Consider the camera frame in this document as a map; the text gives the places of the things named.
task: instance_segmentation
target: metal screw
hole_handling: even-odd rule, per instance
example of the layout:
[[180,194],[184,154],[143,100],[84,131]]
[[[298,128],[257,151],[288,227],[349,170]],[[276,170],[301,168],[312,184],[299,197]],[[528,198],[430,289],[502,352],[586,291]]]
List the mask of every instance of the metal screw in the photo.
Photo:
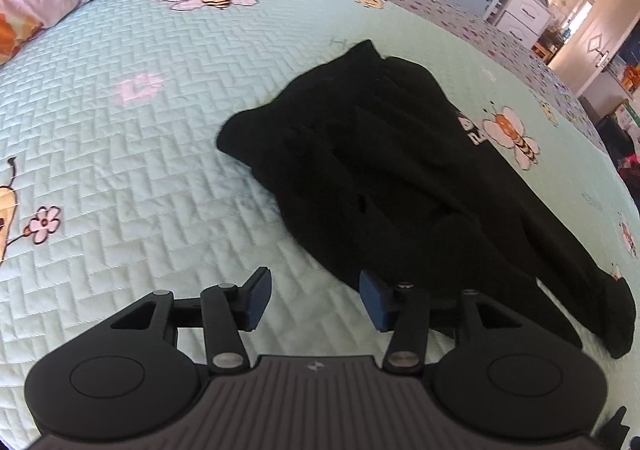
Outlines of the metal screw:
[[420,363],[420,358],[411,351],[398,351],[397,353],[391,353],[387,358],[387,361],[394,367],[402,367],[408,369],[409,367],[415,367]]
[[244,364],[244,358],[238,353],[220,353],[213,357],[213,364],[219,369],[235,369]]

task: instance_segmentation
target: black cloth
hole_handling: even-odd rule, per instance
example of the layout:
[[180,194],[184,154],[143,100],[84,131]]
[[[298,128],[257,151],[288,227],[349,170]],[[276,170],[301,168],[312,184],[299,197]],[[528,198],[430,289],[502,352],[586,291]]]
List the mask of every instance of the black cloth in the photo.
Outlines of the black cloth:
[[538,277],[613,357],[627,353],[626,281],[601,271],[460,117],[430,72],[366,41],[232,116],[218,147],[251,167],[298,242],[354,289],[363,268],[439,298],[478,289],[581,347]]

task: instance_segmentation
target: round black disc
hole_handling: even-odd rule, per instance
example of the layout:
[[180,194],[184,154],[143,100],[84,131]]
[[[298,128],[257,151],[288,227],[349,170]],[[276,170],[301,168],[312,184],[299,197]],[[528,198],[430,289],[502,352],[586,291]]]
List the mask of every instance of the round black disc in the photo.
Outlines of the round black disc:
[[130,439],[179,417],[196,397],[193,362],[144,331],[77,338],[31,369],[24,394],[41,429],[74,440]]
[[511,440],[590,431],[607,395],[588,356],[555,337],[503,331],[460,346],[436,366],[433,390],[463,424]]

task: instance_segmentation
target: herringbone quilting pattern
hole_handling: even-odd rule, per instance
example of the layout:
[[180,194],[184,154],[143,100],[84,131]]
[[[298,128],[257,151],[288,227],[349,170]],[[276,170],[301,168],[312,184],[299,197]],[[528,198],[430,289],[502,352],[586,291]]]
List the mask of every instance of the herringbone quilting pattern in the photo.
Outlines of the herringbone quilting pattern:
[[[388,337],[375,333],[358,296],[296,244],[273,197],[215,147],[230,115],[267,103],[364,38],[428,67],[476,123],[489,101],[516,109],[542,150],[523,178],[603,268],[615,260],[637,277],[616,217],[640,235],[638,216],[605,157],[562,118],[554,127],[513,75],[444,30],[392,4],[354,0],[171,5],[95,0],[0,70],[0,152],[16,157],[18,171],[10,237],[40,206],[62,208],[46,242],[17,241],[0,267],[0,435],[12,446],[38,435],[22,394],[33,363],[154,289],[198,296],[269,266],[271,303],[244,336],[252,356],[382,354]],[[131,97],[146,90],[146,99]],[[7,184],[10,171],[0,178]],[[199,335],[180,336],[179,347],[202,361]],[[585,336],[610,377],[612,408],[637,405],[632,356],[614,364]],[[434,337],[430,358],[445,347]]]

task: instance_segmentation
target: pink flower print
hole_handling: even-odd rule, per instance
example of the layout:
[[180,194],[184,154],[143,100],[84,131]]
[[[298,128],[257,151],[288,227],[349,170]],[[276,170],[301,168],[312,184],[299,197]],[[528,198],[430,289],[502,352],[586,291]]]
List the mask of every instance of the pink flower print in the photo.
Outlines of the pink flower print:
[[494,84],[497,82],[497,79],[495,78],[495,75],[489,71],[489,69],[485,69],[482,68],[482,72],[486,75],[487,78],[489,78],[489,80],[491,80]]
[[60,226],[60,208],[52,206],[48,210],[41,206],[36,212],[36,216],[29,221],[28,226],[24,229],[24,236],[33,235],[34,244],[42,244],[49,234],[55,233]]
[[158,94],[164,80],[159,75],[139,74],[135,78],[124,80],[118,85],[120,104],[126,106],[133,100],[148,100]]

